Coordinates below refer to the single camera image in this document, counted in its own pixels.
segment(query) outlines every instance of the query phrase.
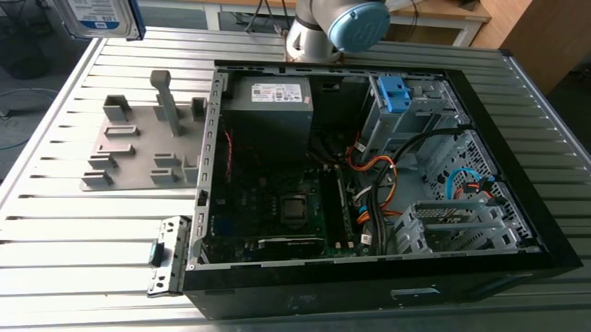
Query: hard drive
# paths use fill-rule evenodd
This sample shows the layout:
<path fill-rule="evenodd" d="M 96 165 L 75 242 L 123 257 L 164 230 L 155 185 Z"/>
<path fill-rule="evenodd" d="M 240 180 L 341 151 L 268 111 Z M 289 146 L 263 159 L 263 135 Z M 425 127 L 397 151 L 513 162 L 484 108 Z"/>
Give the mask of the hard drive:
<path fill-rule="evenodd" d="M 55 4 L 72 38 L 143 39 L 145 25 L 136 0 L 64 0 Z"/>

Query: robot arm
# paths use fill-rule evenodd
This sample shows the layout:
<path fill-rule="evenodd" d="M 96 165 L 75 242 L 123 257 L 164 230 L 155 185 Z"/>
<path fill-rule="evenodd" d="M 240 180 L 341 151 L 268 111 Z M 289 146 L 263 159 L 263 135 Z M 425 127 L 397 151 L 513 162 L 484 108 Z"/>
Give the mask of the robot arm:
<path fill-rule="evenodd" d="M 389 13 L 383 2 L 300 0 L 287 35 L 289 60 L 329 63 L 341 53 L 365 51 L 388 30 Z"/>

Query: expansion slot bracket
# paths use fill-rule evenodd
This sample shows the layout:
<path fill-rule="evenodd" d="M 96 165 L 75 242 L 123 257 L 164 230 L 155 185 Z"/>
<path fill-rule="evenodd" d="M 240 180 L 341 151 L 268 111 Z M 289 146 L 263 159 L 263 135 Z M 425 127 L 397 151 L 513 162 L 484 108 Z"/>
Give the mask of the expansion slot bracket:
<path fill-rule="evenodd" d="M 149 255 L 152 278 L 148 297 L 183 295 L 181 282 L 187 264 L 189 227 L 191 220 L 183 216 L 161 221 L 157 240 L 152 244 Z"/>

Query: open computer tower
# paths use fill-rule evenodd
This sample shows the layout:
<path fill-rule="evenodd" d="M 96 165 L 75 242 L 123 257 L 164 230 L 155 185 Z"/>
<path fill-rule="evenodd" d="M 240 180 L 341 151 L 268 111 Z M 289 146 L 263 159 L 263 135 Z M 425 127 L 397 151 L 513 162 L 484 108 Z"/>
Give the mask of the open computer tower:
<path fill-rule="evenodd" d="M 173 277 L 208 319 L 471 302 L 580 266 L 460 71 L 216 62 L 205 112 Z"/>

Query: slotted metal table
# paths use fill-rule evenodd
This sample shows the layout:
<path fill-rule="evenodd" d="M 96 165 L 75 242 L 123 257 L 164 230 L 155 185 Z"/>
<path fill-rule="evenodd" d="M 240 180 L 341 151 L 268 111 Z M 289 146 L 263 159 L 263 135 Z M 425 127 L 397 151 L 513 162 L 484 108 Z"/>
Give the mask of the slotted metal table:
<path fill-rule="evenodd" d="M 159 219 L 192 215 L 195 189 L 80 191 L 104 98 L 125 94 L 131 104 L 156 104 L 148 77 L 161 68 L 172 74 L 176 101 L 188 103 L 192 97 L 208 97 L 215 59 L 279 62 L 281 45 L 273 35 L 169 28 L 149 28 L 144 41 L 92 41 L 0 187 L 0 326 L 115 325 L 149 331 L 156 326 L 163 331 L 185 331 L 188 326 L 229 331 L 263 328 L 260 324 L 283 331 L 588 329 L 590 156 L 516 61 L 496 50 L 447 46 L 381 43 L 347 62 L 464 71 L 584 267 L 472 304 L 224 325 L 212 325 L 185 297 L 145 297 Z"/>

